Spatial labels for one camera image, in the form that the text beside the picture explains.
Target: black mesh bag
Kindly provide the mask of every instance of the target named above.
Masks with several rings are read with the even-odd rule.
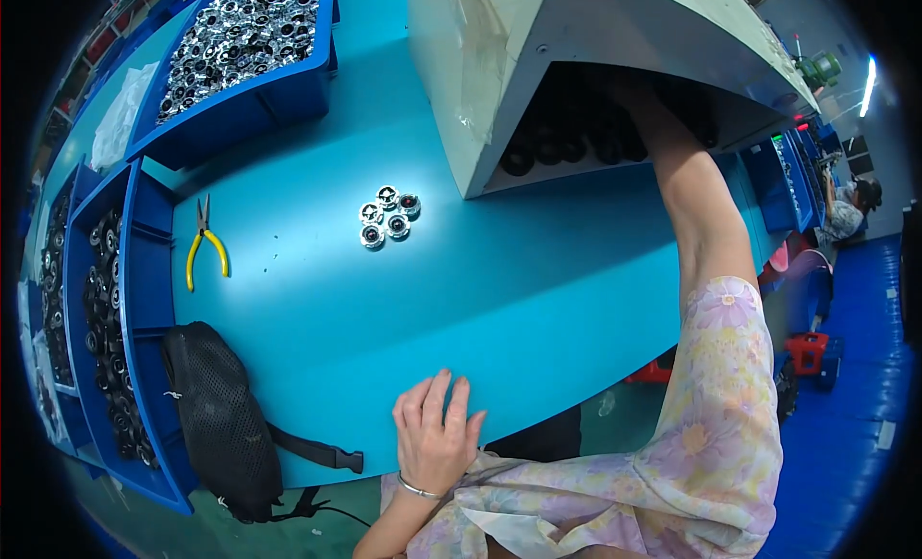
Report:
[[[361,451],[346,453],[267,423],[243,363],[210,325],[197,321],[170,329],[161,350],[192,468],[236,519],[311,517],[320,508],[304,500],[316,495],[306,489],[295,513],[273,517],[282,495],[276,445],[325,467],[362,473]]]

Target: silver bracelet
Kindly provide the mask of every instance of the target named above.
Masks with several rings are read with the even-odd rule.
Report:
[[[422,489],[417,489],[416,487],[411,486],[406,481],[403,480],[403,475],[398,473],[398,482],[403,485],[404,489],[407,489],[410,493],[425,497],[427,499],[432,499],[432,501],[442,501],[442,498],[445,495],[436,495],[434,493],[429,493],[428,491],[423,491]]]

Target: workbench surface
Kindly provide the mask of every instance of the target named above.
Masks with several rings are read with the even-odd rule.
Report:
[[[395,471],[397,395],[442,366],[487,409],[481,442],[559,413],[676,343],[679,267],[650,165],[531,184],[464,201],[407,47],[406,0],[340,0],[331,112],[250,141],[190,172],[145,160],[186,199],[174,211],[176,322],[205,321],[243,360],[271,423],[365,453]],[[184,12],[161,27],[89,103],[43,188],[52,200],[128,68],[158,61]],[[750,229],[757,268],[770,236],[735,155],[718,158]],[[405,242],[369,252],[359,208],[383,184],[421,198]],[[211,194],[209,243],[185,262],[195,200]],[[24,275],[31,271],[33,219]],[[286,487],[358,478],[280,451]]]

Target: white plastic bag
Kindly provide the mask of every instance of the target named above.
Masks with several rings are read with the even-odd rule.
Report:
[[[111,167],[121,161],[124,150],[128,147],[128,137],[131,135],[137,109],[141,106],[144,93],[147,92],[147,85],[153,79],[155,70],[157,70],[157,63],[151,63],[141,70],[128,69],[124,82],[121,84],[121,92],[112,101],[106,115],[96,127],[96,138],[93,138],[93,156],[89,162],[90,169]]]

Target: seated woman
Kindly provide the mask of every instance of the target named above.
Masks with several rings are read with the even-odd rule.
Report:
[[[823,227],[804,232],[807,243],[824,249],[837,241],[845,241],[859,231],[861,222],[871,210],[882,203],[881,184],[873,177],[857,178],[835,187],[833,177],[824,170],[826,179],[826,219]]]
[[[400,471],[382,478],[354,559],[753,557],[772,529],[782,452],[746,224],[651,90],[603,84],[649,150],[679,252],[681,331],[653,438],[636,453],[499,457],[478,449],[487,414],[467,417],[469,383],[447,399],[443,370],[394,406]]]

